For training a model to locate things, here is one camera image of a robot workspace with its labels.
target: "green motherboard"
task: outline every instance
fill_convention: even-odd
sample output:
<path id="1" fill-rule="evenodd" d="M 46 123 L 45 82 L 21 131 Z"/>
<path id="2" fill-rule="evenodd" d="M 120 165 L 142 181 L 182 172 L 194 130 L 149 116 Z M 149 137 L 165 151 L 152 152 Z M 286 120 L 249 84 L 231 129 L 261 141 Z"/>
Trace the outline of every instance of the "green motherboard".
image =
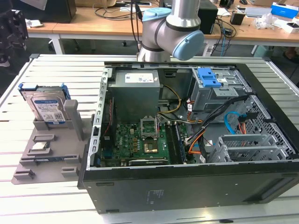
<path id="1" fill-rule="evenodd" d="M 118 124 L 116 128 L 115 146 L 102 151 L 102 159 L 105 166 L 127 166 L 129 160 L 167 160 L 171 164 L 171 149 L 169 149 L 166 128 L 169 124 L 160 123 L 157 127 L 158 138 L 147 137 L 142 139 L 141 124 Z M 183 140 L 187 137 L 184 124 L 178 126 L 180 137 Z M 155 126 L 152 124 L 143 125 L 143 133 L 152 133 Z"/>

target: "white box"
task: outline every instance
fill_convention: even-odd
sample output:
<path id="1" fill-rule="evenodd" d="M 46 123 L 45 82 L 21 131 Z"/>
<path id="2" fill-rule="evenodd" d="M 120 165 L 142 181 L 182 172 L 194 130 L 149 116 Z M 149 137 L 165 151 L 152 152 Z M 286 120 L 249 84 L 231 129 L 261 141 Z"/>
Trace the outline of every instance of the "white box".
<path id="1" fill-rule="evenodd" d="M 295 22 L 288 22 L 282 28 L 290 34 L 299 33 L 299 25 Z"/>

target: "floor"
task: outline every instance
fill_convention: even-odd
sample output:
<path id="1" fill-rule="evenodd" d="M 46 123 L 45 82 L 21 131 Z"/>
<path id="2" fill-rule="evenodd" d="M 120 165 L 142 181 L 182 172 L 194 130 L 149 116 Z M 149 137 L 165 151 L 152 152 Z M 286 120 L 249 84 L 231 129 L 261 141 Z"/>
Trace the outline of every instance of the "floor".
<path id="1" fill-rule="evenodd" d="M 48 39 L 30 38 L 26 45 L 26 51 L 22 49 L 16 49 L 13 57 L 13 61 L 9 68 L 0 67 L 0 95 L 4 93 L 14 77 L 18 74 L 24 63 L 28 60 L 28 57 L 33 54 L 54 54 L 48 48 Z M 91 51 L 91 45 L 89 40 L 78 40 L 80 49 L 75 50 L 75 42 L 73 40 L 63 40 L 64 49 L 66 54 L 95 54 L 95 55 L 136 55 L 137 48 L 133 41 L 127 41 L 127 46 L 123 47 L 121 41 L 110 40 L 95 40 L 96 50 Z M 252 57 L 251 51 L 253 46 L 250 45 L 232 45 L 226 52 L 225 56 L 236 57 Z M 271 60 L 288 76 L 294 83 L 299 82 L 299 69 L 295 70 L 296 64 L 289 62 L 282 53 L 285 50 L 284 47 L 276 47 L 274 49 Z M 215 51 L 213 56 L 220 56 L 220 52 Z"/>

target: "motherboard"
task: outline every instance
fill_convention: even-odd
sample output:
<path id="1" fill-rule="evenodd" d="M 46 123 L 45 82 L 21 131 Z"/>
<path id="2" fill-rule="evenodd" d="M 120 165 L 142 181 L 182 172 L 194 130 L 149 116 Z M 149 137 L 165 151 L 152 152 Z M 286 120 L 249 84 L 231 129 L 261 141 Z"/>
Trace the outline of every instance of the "motherboard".
<path id="1" fill-rule="evenodd" d="M 100 160 L 106 167 L 180 164 L 185 156 L 185 137 L 184 124 L 117 124 L 115 143 L 102 147 Z"/>

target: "aluminum work table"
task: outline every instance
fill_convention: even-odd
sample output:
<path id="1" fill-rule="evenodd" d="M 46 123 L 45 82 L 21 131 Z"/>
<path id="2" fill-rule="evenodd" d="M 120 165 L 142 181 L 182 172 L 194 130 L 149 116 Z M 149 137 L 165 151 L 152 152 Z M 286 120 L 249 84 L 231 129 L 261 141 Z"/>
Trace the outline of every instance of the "aluminum work table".
<path id="1" fill-rule="evenodd" d="M 0 223 L 241 224 L 299 223 L 299 185 L 268 204 L 99 215 L 77 182 L 13 185 L 11 179 L 34 128 L 34 115 L 17 90 L 19 83 L 64 82 L 78 101 L 81 117 L 96 108 L 104 61 L 134 61 L 133 56 L 40 55 L 30 59 L 0 99 Z M 195 57 L 192 62 L 245 63 L 299 129 L 299 90 L 272 63 L 261 58 Z"/>

